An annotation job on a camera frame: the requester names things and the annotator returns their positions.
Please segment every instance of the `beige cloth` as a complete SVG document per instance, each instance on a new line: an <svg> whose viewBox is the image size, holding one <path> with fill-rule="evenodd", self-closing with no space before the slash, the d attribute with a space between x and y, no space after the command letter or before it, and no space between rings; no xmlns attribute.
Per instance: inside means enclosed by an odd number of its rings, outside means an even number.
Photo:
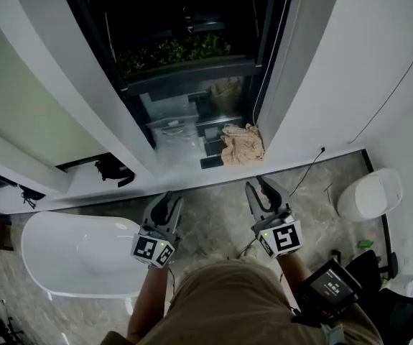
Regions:
<svg viewBox="0 0 413 345"><path fill-rule="evenodd" d="M265 151L257 126L247 124L243 129L227 124L222 132L221 138L227 146L221 155L224 165L244 165L250 161L262 160Z"/></svg>
<svg viewBox="0 0 413 345"><path fill-rule="evenodd" d="M168 314L138 343L327 344L321 328L293 323L276 275L252 262L222 261L181 282ZM382 344L364 312L352 305L340 317L347 344ZM110 332L101 345L129 345Z"/></svg>

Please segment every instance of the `crumpled towel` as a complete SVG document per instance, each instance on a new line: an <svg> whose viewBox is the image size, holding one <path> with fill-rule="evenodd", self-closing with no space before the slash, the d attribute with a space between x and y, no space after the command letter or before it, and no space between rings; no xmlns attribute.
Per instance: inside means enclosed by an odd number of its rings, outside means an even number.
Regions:
<svg viewBox="0 0 413 345"><path fill-rule="evenodd" d="M224 165L244 165L250 161L262 160L265 151L257 126L247 124L243 129L226 124L222 132L221 139L227 146L221 155Z"/></svg>

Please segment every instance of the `power cord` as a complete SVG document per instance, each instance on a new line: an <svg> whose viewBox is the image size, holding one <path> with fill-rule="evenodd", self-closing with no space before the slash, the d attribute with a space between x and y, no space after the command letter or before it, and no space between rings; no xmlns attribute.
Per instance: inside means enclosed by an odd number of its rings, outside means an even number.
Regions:
<svg viewBox="0 0 413 345"><path fill-rule="evenodd" d="M241 257L241 255L257 240L257 238L252 239L251 243L245 246L245 248L240 252L236 259Z"/></svg>
<svg viewBox="0 0 413 345"><path fill-rule="evenodd" d="M13 336L16 339L16 342L18 344L24 345L24 342L17 336L17 334L23 334L23 331L18 331L16 332L14 330L13 324L11 323L11 320L13 319L12 317L10 317L9 313L8 313L8 308L6 307L6 302L5 299L1 299L0 298L0 302L2 303L2 305L4 306L4 310L5 310L5 315L6 315L6 320L8 321L8 329L10 330L10 335Z"/></svg>
<svg viewBox="0 0 413 345"><path fill-rule="evenodd" d="M369 124L375 119L375 117L379 114L379 112L382 110L382 108L386 105L386 103L388 102L388 100L393 96L394 92L396 92L396 89L398 89L399 85L401 84L401 82L404 80L404 78L406 78L407 73L409 72L410 68L412 68L413 66L413 61L410 63L409 67L407 68L407 70L405 71L404 75L401 77L401 79L399 80L398 84L396 84L396 86L393 88L393 90L391 91L391 93L389 94L389 96L386 98L384 104L382 106L380 106L380 109L377 110L377 112L372 116L371 120L368 121L368 123L365 125L364 128L362 128L362 130L358 133L358 135L351 141L348 142L348 144L352 144L354 141L356 141L360 135L362 135L362 133L366 130L366 128L369 126Z"/></svg>
<svg viewBox="0 0 413 345"><path fill-rule="evenodd" d="M297 190L297 188L299 187L299 185L302 184L302 182L304 181L305 177L307 176L307 174L308 174L308 172L310 171L310 169L312 168L312 166L315 164L315 162L316 162L316 160L318 159L318 157L321 156L321 155L324 153L325 150L326 150L325 147L321 147L321 152L320 152L320 154L319 154L317 157L315 157L315 159L313 160L313 162L310 164L310 166L308 167L307 171L305 172L304 177L301 179L301 181L299 181L299 184L297 184L297 187L295 187L295 189L292 191L292 193L289 194L289 197L292 196L292 195L295 193L295 191Z"/></svg>
<svg viewBox="0 0 413 345"><path fill-rule="evenodd" d="M283 22L284 13L286 12L286 6L287 6L287 2L288 2L288 1L289 1L289 0L284 0L283 12L282 12L282 14L281 14L281 17L279 18L277 34L276 34L276 36L275 36L276 38L278 38L279 31L280 31L280 29L281 29L281 25L282 25L282 22ZM289 39L289 43L290 43L291 40L292 40L292 33L294 32L294 27L292 28L292 31L291 31L291 38ZM257 93L256 103L254 104L254 108L252 109L252 122L253 122L253 124L254 124L255 127L257 127L256 118L255 118L257 103L259 102L259 97L260 97L260 95L261 95L262 90L264 89L265 79L266 79L267 74L269 73L270 61L272 60L273 53L274 53L274 51L275 51L275 47L277 46L277 41L278 41L278 40L275 39L275 42L273 42L272 51L270 52L270 56L269 56L269 64L268 64L267 67L266 67L265 74L264 74L264 78L262 79L261 88L259 89L259 92ZM281 74L281 71L283 70L284 63L286 62L286 56L287 56L288 50L289 50L289 45L287 45L287 49L286 49L286 52L285 52L285 54L284 54L284 59L283 59L282 67L281 67L281 70L280 70L280 74Z"/></svg>
<svg viewBox="0 0 413 345"><path fill-rule="evenodd" d="M172 276L172 294L174 295L174 294L175 294L175 291L176 291L176 279L175 279L175 274L174 274L174 273L172 273L172 270L171 270L171 268L170 268L170 267L168 267L168 271L170 271L171 276Z"/></svg>
<svg viewBox="0 0 413 345"><path fill-rule="evenodd" d="M24 199L23 204L27 202L27 204L29 204L29 206L31 206L33 210L34 210L35 207L37 206L37 203L36 203L36 202L34 202L31 198L26 197L26 193L25 193L25 192L22 192L22 193L21 193L21 198Z"/></svg>

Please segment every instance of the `black chair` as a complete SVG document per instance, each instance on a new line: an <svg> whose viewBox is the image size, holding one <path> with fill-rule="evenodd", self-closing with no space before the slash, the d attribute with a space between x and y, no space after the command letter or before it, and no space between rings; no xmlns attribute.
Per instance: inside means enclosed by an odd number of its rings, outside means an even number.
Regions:
<svg viewBox="0 0 413 345"><path fill-rule="evenodd" d="M368 250L346 266L361 284L358 304L379 330L384 344L408 344L413 339L413 298L381 289L381 274L395 278L398 272L396 254L388 266L379 267L377 256Z"/></svg>
<svg viewBox="0 0 413 345"><path fill-rule="evenodd" d="M385 345L408 344L413 339L413 298L382 289L370 300L362 300L360 306Z"/></svg>
<svg viewBox="0 0 413 345"><path fill-rule="evenodd" d="M387 279L394 279L398 274L398 259L396 253L391 253L387 266L379 267L379 261L373 250L356 257L345 269L361 284L362 293L369 296L381 289L381 274L386 273Z"/></svg>

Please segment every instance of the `forearm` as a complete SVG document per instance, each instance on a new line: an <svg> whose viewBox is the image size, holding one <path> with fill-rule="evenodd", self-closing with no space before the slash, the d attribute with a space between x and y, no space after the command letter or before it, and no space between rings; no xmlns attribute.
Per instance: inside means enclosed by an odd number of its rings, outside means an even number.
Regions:
<svg viewBox="0 0 413 345"><path fill-rule="evenodd" d="M296 253L284 255L277 260L291 288L292 294L297 297L300 285L312 274L311 271Z"/></svg>
<svg viewBox="0 0 413 345"><path fill-rule="evenodd" d="M138 342L163 318L168 268L149 268L128 324L127 339Z"/></svg>

